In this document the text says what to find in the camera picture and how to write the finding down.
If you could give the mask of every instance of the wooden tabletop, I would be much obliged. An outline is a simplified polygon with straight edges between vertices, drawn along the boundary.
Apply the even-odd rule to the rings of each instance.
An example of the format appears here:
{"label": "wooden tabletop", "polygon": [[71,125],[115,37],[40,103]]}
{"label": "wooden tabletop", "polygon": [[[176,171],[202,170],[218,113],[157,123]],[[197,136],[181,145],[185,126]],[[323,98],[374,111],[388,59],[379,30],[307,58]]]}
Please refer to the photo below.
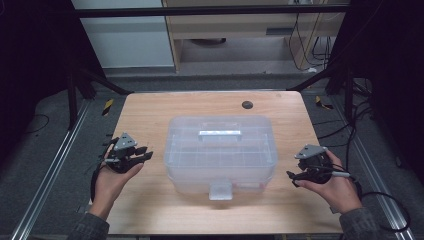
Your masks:
{"label": "wooden tabletop", "polygon": [[[242,102],[253,108],[244,109]],[[271,120],[278,151],[275,173],[263,193],[234,193],[211,201],[182,194],[168,179],[163,153],[171,118],[181,115],[263,115]],[[300,172],[294,155],[318,144],[298,92],[167,92],[127,97],[114,137],[127,132],[154,151],[131,179],[109,215],[110,234],[340,233],[339,215],[317,194],[295,188],[286,171]]]}

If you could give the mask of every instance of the human hand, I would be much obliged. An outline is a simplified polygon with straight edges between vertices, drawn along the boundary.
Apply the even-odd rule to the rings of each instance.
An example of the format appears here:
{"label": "human hand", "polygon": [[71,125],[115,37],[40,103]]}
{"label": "human hand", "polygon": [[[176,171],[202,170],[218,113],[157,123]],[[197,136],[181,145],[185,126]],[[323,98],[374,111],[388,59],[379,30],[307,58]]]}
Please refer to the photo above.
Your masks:
{"label": "human hand", "polygon": [[105,163],[100,167],[95,188],[96,197],[89,213],[106,221],[113,203],[119,197],[125,184],[143,168],[143,163],[135,165],[123,174],[115,173]]}
{"label": "human hand", "polygon": [[[326,152],[333,164],[342,165],[340,159],[331,151],[327,150]],[[337,209],[341,214],[362,207],[362,203],[356,194],[356,188],[350,178],[332,176],[325,184],[316,184],[307,180],[296,180],[295,183],[299,187],[318,193],[332,208]]]}

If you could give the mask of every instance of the gray sleeve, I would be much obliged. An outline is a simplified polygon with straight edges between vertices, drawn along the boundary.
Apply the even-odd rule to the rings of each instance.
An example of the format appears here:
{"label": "gray sleeve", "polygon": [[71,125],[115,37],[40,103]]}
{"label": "gray sleeve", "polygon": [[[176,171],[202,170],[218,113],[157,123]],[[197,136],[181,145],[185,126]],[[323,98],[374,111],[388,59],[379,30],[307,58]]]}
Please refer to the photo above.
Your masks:
{"label": "gray sleeve", "polygon": [[384,239],[380,226],[367,208],[358,208],[342,214],[340,224],[346,239]]}
{"label": "gray sleeve", "polygon": [[86,213],[81,221],[74,227],[68,240],[100,240],[106,239],[109,232],[109,224],[103,219]]}

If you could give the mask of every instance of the clear plastic container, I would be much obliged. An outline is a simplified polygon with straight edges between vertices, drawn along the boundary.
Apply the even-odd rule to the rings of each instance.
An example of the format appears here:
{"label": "clear plastic container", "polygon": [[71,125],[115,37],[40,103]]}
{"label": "clear plastic container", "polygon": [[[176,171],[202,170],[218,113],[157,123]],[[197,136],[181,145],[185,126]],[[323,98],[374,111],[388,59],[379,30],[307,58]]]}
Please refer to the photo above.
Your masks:
{"label": "clear plastic container", "polygon": [[164,161],[177,191],[230,200],[236,191],[262,192],[277,156],[264,116],[179,116],[169,124]]}

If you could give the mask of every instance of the aluminum rail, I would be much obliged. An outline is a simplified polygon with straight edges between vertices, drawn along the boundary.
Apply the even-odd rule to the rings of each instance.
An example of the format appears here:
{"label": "aluminum rail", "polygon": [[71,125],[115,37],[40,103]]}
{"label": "aluminum rail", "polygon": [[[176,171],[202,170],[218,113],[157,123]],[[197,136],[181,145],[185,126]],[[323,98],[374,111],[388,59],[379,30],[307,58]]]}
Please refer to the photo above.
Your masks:
{"label": "aluminum rail", "polygon": [[11,236],[12,240],[25,240],[28,238],[31,229],[34,226],[34,223],[37,220],[37,217],[40,214],[44,203],[46,202],[50,190],[53,187],[57,176],[59,175],[60,169],[65,162],[69,150],[72,147],[72,144],[81,128],[84,118],[87,115],[89,105],[89,100],[83,101],[75,126],[71,130],[68,130],[35,196],[33,197],[21,221],[13,231]]}
{"label": "aluminum rail", "polygon": [[[341,100],[338,99],[337,97],[332,97],[331,99],[333,103],[335,103],[334,104],[335,108],[337,109],[340,117],[343,119],[344,123],[347,124],[347,121],[342,111],[343,104],[341,103]],[[372,159],[368,155],[368,152],[358,135],[353,139],[352,144],[358,152],[359,160],[361,161],[361,165],[368,177],[368,180],[370,182],[372,189],[377,192],[384,192],[384,193],[390,194],[390,191],[387,185],[384,183],[383,178],[380,176],[374,164],[372,163]],[[406,225],[406,220],[403,217],[402,210],[399,208],[399,206],[391,199],[385,198],[383,196],[377,196],[377,199],[391,227],[394,229],[403,228]],[[395,233],[395,235],[397,239],[399,240],[415,239],[410,228],[408,228],[407,230],[403,232],[397,232]]]}
{"label": "aluminum rail", "polygon": [[186,15],[276,14],[276,13],[339,13],[364,11],[368,5],[308,4],[308,5],[241,5],[200,7],[159,7],[119,9],[76,9],[47,12],[48,16],[79,18],[152,17]]}

